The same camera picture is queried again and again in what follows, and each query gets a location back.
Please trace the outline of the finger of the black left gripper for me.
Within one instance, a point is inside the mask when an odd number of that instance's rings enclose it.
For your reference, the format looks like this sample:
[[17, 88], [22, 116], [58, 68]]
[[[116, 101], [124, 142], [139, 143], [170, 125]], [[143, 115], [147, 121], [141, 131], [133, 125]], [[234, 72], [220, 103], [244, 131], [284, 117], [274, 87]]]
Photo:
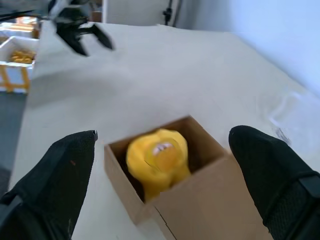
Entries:
[[56, 33], [75, 53], [85, 57], [88, 56], [80, 42], [82, 35], [88, 34], [88, 30], [85, 28], [59, 28]]
[[93, 24], [89, 27], [82, 27], [79, 29], [81, 35], [91, 34], [107, 49], [114, 50], [112, 39], [102, 31], [97, 24]]

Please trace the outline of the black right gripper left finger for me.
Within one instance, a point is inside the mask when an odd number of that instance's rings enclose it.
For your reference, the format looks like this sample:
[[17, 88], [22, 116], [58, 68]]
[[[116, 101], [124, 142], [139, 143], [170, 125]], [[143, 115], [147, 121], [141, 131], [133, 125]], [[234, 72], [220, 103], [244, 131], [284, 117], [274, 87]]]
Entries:
[[72, 240], [95, 158], [95, 130], [54, 142], [0, 198], [0, 240]]

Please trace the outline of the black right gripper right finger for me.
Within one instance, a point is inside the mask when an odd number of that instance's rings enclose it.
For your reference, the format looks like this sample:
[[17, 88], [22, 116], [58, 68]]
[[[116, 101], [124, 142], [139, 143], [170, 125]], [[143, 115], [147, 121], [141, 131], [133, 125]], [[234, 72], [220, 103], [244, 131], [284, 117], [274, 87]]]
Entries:
[[251, 126], [233, 127], [228, 143], [273, 240], [320, 240], [320, 173]]

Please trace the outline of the brown cardboard box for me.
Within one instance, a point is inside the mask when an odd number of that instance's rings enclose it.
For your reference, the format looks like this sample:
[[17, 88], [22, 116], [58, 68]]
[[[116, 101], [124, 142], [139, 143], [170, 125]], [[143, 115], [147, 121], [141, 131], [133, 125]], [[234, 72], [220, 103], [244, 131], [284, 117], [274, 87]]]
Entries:
[[191, 116], [164, 128], [186, 139], [191, 177], [149, 202], [126, 165], [134, 138], [104, 147], [105, 172], [131, 221], [154, 220], [166, 240], [273, 240], [233, 155]]

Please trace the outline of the yellow pieces in foam box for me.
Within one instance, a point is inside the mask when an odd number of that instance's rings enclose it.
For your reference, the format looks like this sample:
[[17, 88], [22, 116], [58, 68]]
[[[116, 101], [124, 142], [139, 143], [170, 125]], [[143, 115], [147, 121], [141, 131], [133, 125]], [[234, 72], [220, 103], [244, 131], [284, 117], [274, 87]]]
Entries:
[[12, 52], [9, 60], [13, 63], [32, 64], [35, 60], [36, 53], [30, 50], [15, 50]]

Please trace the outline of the white foam box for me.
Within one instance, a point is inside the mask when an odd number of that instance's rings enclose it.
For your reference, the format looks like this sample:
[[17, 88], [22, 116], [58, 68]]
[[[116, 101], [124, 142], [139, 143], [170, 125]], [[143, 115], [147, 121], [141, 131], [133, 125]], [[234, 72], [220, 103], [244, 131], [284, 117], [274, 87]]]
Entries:
[[23, 63], [10, 62], [10, 56], [12, 52], [15, 50], [33, 51], [35, 52], [35, 54], [37, 54], [38, 46], [39, 46], [38, 39], [22, 37], [22, 36], [11, 36], [0, 45], [0, 64], [10, 64], [10, 63], [23, 64]]

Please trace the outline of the white box with yellow tape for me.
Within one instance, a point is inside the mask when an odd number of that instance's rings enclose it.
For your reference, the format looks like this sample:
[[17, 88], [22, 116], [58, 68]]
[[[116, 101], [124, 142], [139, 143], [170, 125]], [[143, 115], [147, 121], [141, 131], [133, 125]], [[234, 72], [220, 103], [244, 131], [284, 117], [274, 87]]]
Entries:
[[28, 94], [32, 71], [32, 64], [0, 64], [0, 92]]

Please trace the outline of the yellow plush item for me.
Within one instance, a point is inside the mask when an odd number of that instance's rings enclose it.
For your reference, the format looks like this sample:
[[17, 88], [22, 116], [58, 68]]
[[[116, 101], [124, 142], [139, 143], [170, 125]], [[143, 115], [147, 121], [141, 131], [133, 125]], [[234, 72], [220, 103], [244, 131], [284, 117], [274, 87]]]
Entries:
[[141, 183], [145, 202], [192, 175], [186, 139], [178, 131], [164, 128], [133, 140], [127, 149], [126, 165]]

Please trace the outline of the small brown carton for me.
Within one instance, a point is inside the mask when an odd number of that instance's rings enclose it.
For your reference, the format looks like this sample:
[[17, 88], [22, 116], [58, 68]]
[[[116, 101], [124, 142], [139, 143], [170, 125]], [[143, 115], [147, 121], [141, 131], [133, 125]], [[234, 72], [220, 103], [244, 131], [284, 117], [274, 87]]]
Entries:
[[101, 11], [92, 11], [91, 12], [91, 17], [90, 17], [91, 22], [97, 22], [97, 23], [102, 23], [103, 22], [103, 14]]

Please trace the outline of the black tripod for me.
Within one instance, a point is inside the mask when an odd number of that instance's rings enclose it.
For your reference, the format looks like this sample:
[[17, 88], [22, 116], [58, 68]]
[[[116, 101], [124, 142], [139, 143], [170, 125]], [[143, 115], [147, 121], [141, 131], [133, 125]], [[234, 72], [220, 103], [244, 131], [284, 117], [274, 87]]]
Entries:
[[[176, 1], [176, 8], [173, 9], [173, 3]], [[171, 27], [176, 27], [177, 22], [180, 16], [180, 11], [182, 8], [183, 0], [168, 0], [168, 6], [165, 10], [162, 11], [162, 15], [164, 16], [164, 25]]]

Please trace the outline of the clear plastic measuring cup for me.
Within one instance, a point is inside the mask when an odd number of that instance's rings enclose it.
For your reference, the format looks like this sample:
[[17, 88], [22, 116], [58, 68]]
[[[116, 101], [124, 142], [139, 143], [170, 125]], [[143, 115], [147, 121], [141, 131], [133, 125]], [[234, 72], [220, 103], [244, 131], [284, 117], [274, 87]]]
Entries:
[[276, 108], [268, 114], [275, 134], [287, 144], [291, 144], [298, 135], [302, 123], [301, 103], [302, 96], [297, 92], [290, 92], [283, 96]]

